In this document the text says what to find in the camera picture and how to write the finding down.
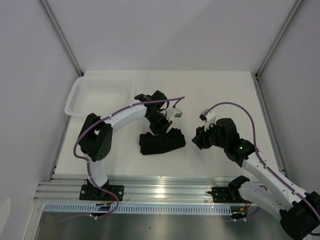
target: gray wall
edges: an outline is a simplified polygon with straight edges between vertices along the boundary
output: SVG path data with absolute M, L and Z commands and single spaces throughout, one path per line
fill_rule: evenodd
M 82 71 L 256 72 L 295 0 L 48 0 Z
M 76 73 L 36 0 L 0 3 L 0 199 L 11 197 L 3 240 L 18 240 L 67 120 Z
M 308 0 L 260 80 L 288 176 L 320 192 L 320 1 Z

